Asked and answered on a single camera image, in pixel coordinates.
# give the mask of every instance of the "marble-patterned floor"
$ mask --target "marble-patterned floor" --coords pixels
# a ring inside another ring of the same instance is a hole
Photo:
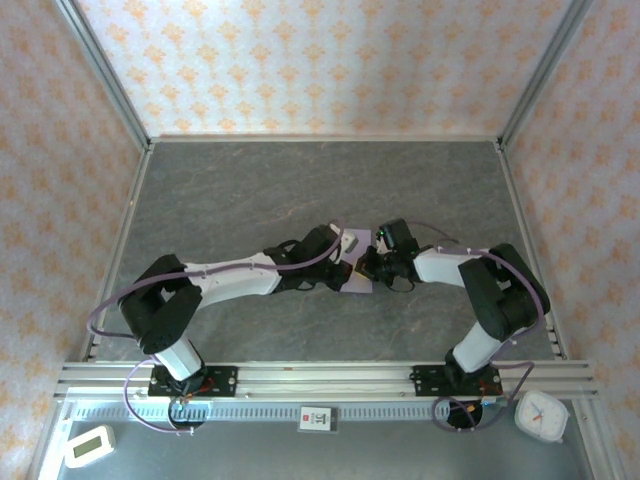
[[[375,229],[397,217],[438,225],[465,245],[522,236],[491,143],[159,143],[119,267],[116,287],[157,257],[213,263],[250,256],[342,217]],[[414,227],[424,245],[438,236]],[[442,360],[475,319],[466,293],[418,285],[370,295],[324,286],[244,297],[201,310],[187,332],[205,361]],[[126,331],[116,309],[105,328]],[[142,358],[133,342],[103,339],[98,360]],[[503,358],[552,358],[544,329]]]

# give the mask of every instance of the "clock face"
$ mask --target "clock face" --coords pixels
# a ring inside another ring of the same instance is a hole
[[[518,426],[549,442],[560,440],[569,413],[562,402],[544,392],[530,391],[520,400],[516,412]]]

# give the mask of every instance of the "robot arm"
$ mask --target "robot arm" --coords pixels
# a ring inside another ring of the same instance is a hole
[[[167,273],[193,275],[138,289],[120,301],[120,310],[142,352],[155,355],[176,381],[189,380],[190,384],[185,385],[188,391],[198,388],[197,373],[204,363],[184,333],[195,312],[224,300],[297,290],[303,284],[314,287],[324,283],[339,291],[352,271],[341,257],[357,243],[355,235],[348,231],[343,232],[339,247],[326,259],[302,269],[277,270],[278,265],[295,265],[319,256],[331,247],[339,233],[335,225],[320,225],[302,241],[290,240],[249,258],[215,264],[183,264],[175,255],[165,255],[137,281]],[[232,267],[237,264],[256,267]],[[220,271],[204,274],[212,269]]]
[[[356,272],[387,286],[395,277],[413,283],[440,282],[466,289],[477,322],[446,357],[446,374],[459,385],[486,367],[503,343],[531,328],[538,317],[535,301],[524,285],[508,270],[479,255],[440,253],[428,246],[420,249],[402,219],[382,225],[377,247],[369,247],[356,265]],[[533,286],[544,313],[549,298],[515,248],[500,244],[488,250],[520,272]]]

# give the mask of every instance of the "digital display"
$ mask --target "digital display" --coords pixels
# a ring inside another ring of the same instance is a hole
[[[84,442],[73,449],[73,454],[76,458],[85,455],[96,448],[100,448],[102,446],[102,439],[98,437],[94,437],[88,442]]]

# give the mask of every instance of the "wall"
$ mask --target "wall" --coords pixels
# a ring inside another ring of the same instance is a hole
[[[597,360],[640,464],[640,34],[635,0],[594,2],[509,158],[577,358]]]
[[[0,6],[0,477],[79,352],[138,152],[50,0]]]
[[[80,3],[152,136],[496,137],[570,2]]]

